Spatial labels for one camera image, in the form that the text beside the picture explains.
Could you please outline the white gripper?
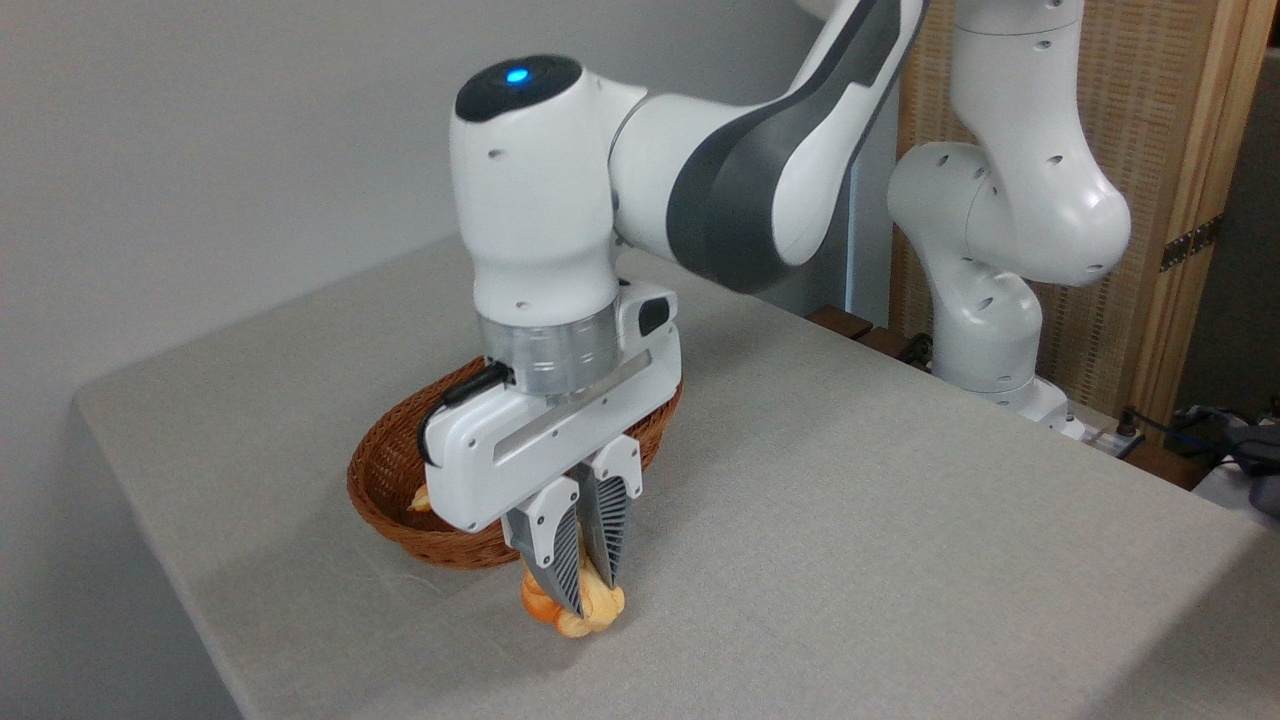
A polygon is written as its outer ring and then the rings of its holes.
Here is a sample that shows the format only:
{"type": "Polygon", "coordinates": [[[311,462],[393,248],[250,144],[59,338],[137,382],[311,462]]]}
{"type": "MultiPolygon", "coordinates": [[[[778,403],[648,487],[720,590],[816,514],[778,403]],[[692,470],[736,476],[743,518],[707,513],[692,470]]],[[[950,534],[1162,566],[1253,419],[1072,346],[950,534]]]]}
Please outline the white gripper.
{"type": "Polygon", "coordinates": [[[643,492],[640,443],[621,434],[666,404],[682,377],[676,292],[635,282],[621,287],[616,310],[620,365],[603,379],[561,398],[497,383],[434,413],[422,433],[433,511],[467,532],[506,514],[508,546],[541,591],[576,616],[577,514],[582,547],[614,589],[630,511],[643,492]],[[561,477],[575,464],[575,480],[561,477]]]}

